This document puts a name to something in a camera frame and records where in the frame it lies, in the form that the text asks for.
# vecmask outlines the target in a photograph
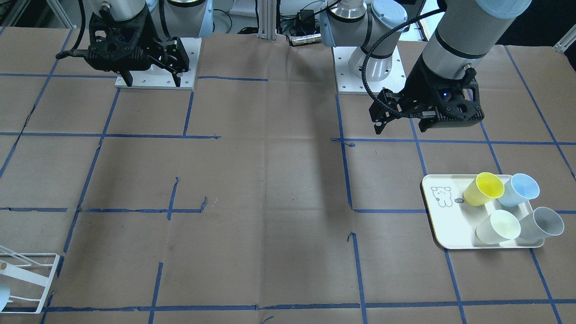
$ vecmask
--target gray floor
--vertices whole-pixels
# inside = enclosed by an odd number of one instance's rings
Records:
[[[75,33],[0,34],[0,244],[65,259],[46,314],[2,323],[576,322],[562,54],[496,46],[478,68],[481,125],[397,120],[376,136],[369,98],[336,94],[322,45],[214,35],[193,93],[117,90],[54,61]],[[399,47],[408,71],[423,44]],[[561,212],[565,233],[534,250],[440,247],[420,181],[481,171],[532,175],[532,205]]]

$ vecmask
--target tray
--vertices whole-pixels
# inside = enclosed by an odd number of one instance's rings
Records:
[[[503,182],[512,177],[497,176]],[[467,204],[462,194],[475,177],[474,174],[431,174],[422,179],[422,192],[438,243],[447,249],[541,247],[544,239],[531,242],[517,238],[500,244],[485,244],[476,237],[476,227],[493,211],[504,209],[520,220],[532,212],[532,207],[525,202],[508,208],[497,199],[478,207]]]

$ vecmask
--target cartoon bear drawing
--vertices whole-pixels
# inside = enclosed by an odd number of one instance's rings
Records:
[[[452,193],[450,187],[432,187],[432,194],[438,206],[440,207],[452,207]]]

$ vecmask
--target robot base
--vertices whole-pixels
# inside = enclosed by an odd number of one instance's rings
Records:
[[[188,37],[182,38],[181,40],[190,58],[190,71],[182,75],[182,81],[179,87],[174,84],[170,72],[160,69],[156,65],[152,65],[147,71],[130,71],[134,78],[132,86],[127,86],[124,79],[118,77],[116,79],[116,87],[128,89],[194,90],[202,39]]]
[[[355,76],[348,67],[348,60],[356,47],[333,47],[334,53],[334,69],[336,71],[336,85],[338,86],[338,93],[341,95],[367,95],[362,84],[362,79]],[[380,90],[387,88],[394,92],[400,92],[406,83],[406,75],[404,74],[404,66],[400,59],[398,48],[394,49],[392,54],[392,68],[388,77],[382,81],[369,81],[370,89],[374,94],[378,95]]]

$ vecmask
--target yellow cup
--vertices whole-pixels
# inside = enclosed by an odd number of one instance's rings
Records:
[[[480,206],[504,194],[504,184],[494,174],[482,172],[464,190],[464,200],[472,206]]]

